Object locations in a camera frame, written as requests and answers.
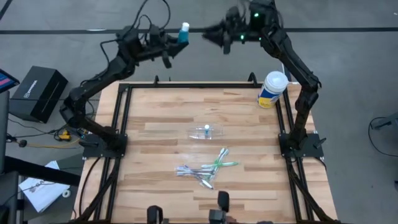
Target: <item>black box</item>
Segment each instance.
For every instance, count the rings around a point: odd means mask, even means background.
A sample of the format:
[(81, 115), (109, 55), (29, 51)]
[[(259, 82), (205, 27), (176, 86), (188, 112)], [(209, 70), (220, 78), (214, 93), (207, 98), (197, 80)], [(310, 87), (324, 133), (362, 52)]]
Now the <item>black box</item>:
[(32, 66), (10, 99), (10, 114), (46, 123), (67, 83), (56, 69)]

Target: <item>wooden table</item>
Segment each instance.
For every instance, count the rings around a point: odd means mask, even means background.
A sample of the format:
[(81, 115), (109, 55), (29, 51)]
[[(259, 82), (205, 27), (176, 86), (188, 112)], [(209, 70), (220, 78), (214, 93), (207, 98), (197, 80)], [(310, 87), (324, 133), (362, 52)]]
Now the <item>wooden table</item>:
[[(113, 83), (102, 91), (96, 115), (96, 121), (102, 125), (111, 124), (117, 89), (118, 83)], [(289, 85), (288, 89), (294, 108), (300, 86)], [(263, 109), (257, 105), (258, 91), (249, 88), (134, 89), (126, 131), (129, 142), (120, 166), (112, 222), (146, 222), (147, 207), (158, 205), (171, 222), (205, 223), (209, 209), (218, 207), (217, 190), (229, 192), (229, 215), (238, 222), (294, 222), (286, 165), (277, 140), (277, 113), (274, 108)], [(281, 105), (288, 131), (283, 99)], [(120, 111), (118, 127), (123, 108)], [(189, 127), (207, 123), (223, 125), (222, 139), (187, 137)], [(314, 130), (312, 116), (308, 118), (307, 130)], [(192, 177), (175, 176), (175, 167), (182, 164), (213, 162), (222, 147), (229, 149), (224, 161), (237, 161), (240, 165), (220, 169), (213, 183), (216, 190), (201, 187)], [(93, 161), (85, 162), (82, 180)], [(103, 161), (97, 163), (88, 179), (83, 209), (98, 191)], [(306, 158), (303, 163), (310, 193), (326, 214), (336, 218), (325, 168), (315, 159)], [(75, 202), (76, 211), (82, 184), (83, 181)], [(303, 199), (299, 195), (305, 218)], [(103, 218), (107, 202), (106, 195)]]

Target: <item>wipes canister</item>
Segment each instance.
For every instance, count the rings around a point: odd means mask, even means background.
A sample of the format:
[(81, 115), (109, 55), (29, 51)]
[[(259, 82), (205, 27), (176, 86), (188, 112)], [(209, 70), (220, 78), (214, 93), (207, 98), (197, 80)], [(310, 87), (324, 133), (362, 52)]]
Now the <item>wipes canister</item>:
[(282, 72), (270, 72), (264, 83), (261, 91), (257, 96), (257, 102), (262, 108), (271, 108), (275, 105), (279, 96), (285, 91), (289, 83), (287, 77)]

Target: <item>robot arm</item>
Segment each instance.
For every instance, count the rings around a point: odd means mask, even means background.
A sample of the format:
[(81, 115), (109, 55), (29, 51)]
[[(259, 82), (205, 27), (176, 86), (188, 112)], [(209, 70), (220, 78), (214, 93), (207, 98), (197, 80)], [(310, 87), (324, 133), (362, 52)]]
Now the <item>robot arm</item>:
[(169, 57), (175, 57), (188, 42), (178, 43), (177, 38), (167, 35), (157, 26), (151, 26), (149, 40), (142, 44), (138, 30), (130, 26), (116, 34), (118, 53), (109, 62), (107, 68), (93, 78), (84, 81), (74, 88), (60, 108), (61, 115), (67, 124), (74, 128), (84, 128), (102, 139), (110, 150), (116, 150), (123, 142), (121, 136), (111, 127), (103, 127), (86, 117), (85, 105), (89, 98), (100, 92), (116, 80), (123, 80), (134, 74), (139, 62), (162, 57), (166, 68), (171, 67)]
[(270, 56), (279, 59), (302, 86), (295, 102), (297, 117), (294, 128), (288, 136), (283, 136), (284, 148), (286, 151), (297, 152), (307, 147), (318, 148), (322, 141), (319, 137), (310, 138), (308, 141), (305, 124), (311, 107), (318, 99), (317, 91), (321, 83), (295, 53), (289, 36), (279, 22), (274, 0), (253, 0), (249, 9), (249, 24), (246, 24), (245, 18), (241, 18), (238, 8), (232, 7), (225, 20), (206, 28), (203, 38), (223, 47), (224, 54), (230, 52), (233, 42), (260, 42), (261, 47)]

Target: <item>yellow label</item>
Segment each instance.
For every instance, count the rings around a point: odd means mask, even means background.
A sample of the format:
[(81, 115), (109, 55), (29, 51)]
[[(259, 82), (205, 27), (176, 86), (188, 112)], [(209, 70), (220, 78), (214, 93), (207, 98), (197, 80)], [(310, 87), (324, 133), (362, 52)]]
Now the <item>yellow label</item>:
[(264, 98), (264, 97), (259, 97), (259, 105), (263, 108), (271, 108), (275, 104), (275, 101), (271, 101), (272, 98)]

